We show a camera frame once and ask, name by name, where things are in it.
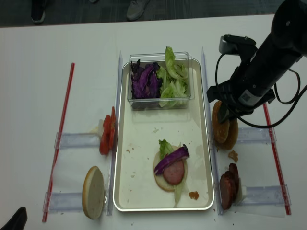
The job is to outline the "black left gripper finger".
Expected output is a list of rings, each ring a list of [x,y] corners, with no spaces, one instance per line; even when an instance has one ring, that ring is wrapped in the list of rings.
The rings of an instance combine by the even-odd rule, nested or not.
[[[23,230],[27,222],[27,211],[20,207],[1,230]]]

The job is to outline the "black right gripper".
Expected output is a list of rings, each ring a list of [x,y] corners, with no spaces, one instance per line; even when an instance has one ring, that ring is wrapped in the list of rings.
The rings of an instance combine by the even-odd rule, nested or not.
[[[263,96],[258,96],[245,86],[227,80],[217,86],[211,86],[207,90],[207,97],[209,102],[221,101],[218,122],[222,124],[252,114],[253,110],[262,104],[271,103],[275,99],[275,94],[273,89],[269,89]]]

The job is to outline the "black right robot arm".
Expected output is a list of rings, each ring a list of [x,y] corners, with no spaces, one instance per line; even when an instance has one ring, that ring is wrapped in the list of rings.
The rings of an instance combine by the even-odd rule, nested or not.
[[[277,96],[272,87],[302,56],[307,54],[307,5],[284,1],[275,13],[271,32],[262,45],[248,37],[221,36],[219,52],[237,55],[241,63],[230,79],[207,90],[208,101],[221,101],[217,120],[224,123],[249,115]]]

